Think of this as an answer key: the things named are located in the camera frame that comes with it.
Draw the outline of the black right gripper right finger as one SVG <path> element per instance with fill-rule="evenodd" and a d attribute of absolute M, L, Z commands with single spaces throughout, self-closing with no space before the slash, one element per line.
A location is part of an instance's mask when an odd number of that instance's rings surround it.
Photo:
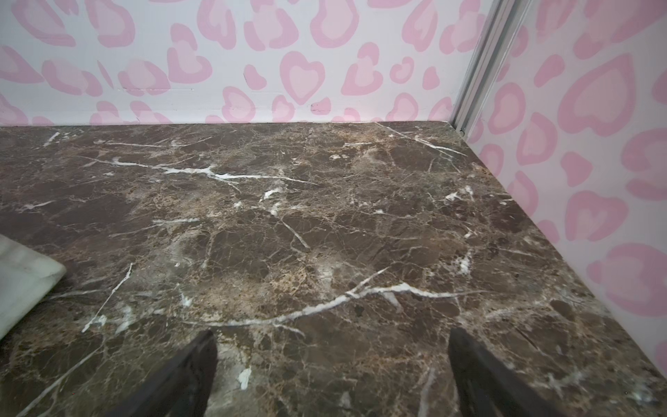
<path fill-rule="evenodd" d="M 451 329 L 448 358 L 463 416 L 562 415 L 463 328 Z"/>

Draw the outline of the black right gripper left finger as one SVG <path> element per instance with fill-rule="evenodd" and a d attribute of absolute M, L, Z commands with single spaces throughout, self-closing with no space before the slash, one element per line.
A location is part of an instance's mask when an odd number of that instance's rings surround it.
<path fill-rule="evenodd" d="M 203 416 L 217 368 L 214 333 L 200 332 L 108 416 Z"/>

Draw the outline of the white canvas tote bag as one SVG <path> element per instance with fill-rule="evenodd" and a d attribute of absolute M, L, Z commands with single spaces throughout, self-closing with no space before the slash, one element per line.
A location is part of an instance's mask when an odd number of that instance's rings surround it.
<path fill-rule="evenodd" d="M 66 267 L 7 236 L 1 236 L 1 329 L 3 339 L 65 276 Z"/>

